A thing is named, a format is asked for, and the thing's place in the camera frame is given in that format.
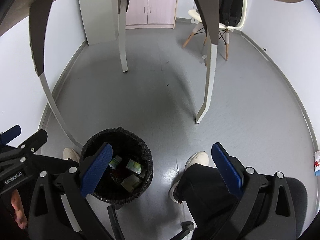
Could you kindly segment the person's left hand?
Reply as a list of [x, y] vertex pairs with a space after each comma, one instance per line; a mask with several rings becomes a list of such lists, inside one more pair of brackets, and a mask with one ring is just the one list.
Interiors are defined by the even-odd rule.
[[24, 213], [23, 204], [20, 194], [15, 189], [11, 194], [11, 205], [14, 209], [14, 219], [20, 229], [24, 230], [27, 227], [28, 221]]

